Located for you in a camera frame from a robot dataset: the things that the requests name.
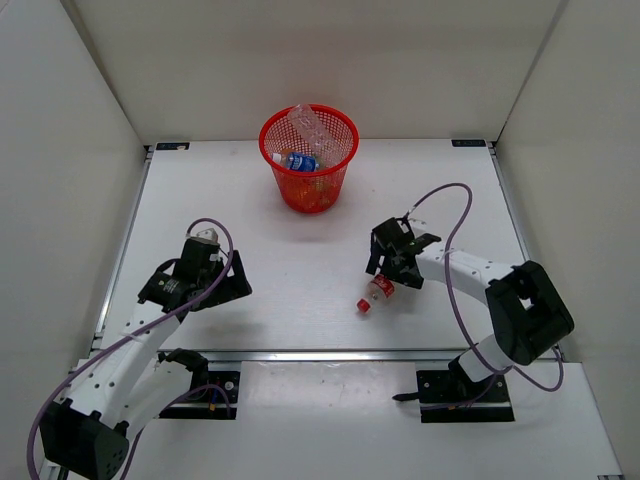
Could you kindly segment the clear bottle red label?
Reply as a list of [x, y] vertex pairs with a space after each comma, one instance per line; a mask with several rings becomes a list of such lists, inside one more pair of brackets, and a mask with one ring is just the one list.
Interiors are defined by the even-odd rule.
[[394, 295], [394, 283], [382, 274], [375, 275], [367, 284], [363, 296], [356, 303], [360, 314], [366, 315], [374, 309], [387, 303]]

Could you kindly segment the blue label clear bottle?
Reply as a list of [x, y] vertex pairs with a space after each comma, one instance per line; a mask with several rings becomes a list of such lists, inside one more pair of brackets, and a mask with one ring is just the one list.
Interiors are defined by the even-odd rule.
[[312, 155], [291, 150], [275, 152], [271, 159], [286, 170], [299, 173], [313, 173], [319, 169], [319, 163]]

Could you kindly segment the clear plastic bottle white cap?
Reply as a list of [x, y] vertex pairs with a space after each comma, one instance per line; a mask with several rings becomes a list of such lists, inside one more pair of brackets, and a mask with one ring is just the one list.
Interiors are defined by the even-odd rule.
[[324, 167], [333, 167], [341, 162], [340, 144], [309, 105], [294, 106], [287, 113], [287, 119]]

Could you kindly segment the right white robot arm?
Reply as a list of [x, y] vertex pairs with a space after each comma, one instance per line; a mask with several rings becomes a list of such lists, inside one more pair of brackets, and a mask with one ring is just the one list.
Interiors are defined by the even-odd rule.
[[575, 322], [544, 267], [528, 260], [520, 265], [493, 261], [453, 249], [440, 237], [416, 233], [417, 221], [390, 218], [370, 237], [365, 269], [370, 292], [357, 304], [367, 313], [389, 299], [396, 286], [419, 290], [426, 281], [446, 287], [454, 316], [461, 316], [457, 293], [483, 304], [493, 332], [447, 367], [445, 384], [453, 401], [436, 400], [433, 409], [469, 407], [486, 395], [505, 373], [528, 366], [575, 329]]

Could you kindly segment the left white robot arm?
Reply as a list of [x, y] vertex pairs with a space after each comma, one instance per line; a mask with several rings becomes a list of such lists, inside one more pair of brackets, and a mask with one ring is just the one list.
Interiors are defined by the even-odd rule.
[[160, 348], [189, 313], [251, 292], [237, 250], [222, 259], [216, 239], [188, 237], [180, 257], [161, 264], [139, 292], [120, 340], [80, 366], [39, 413], [34, 433], [46, 459], [86, 479], [123, 477], [146, 424], [165, 409], [207, 395], [227, 403], [204, 356]]

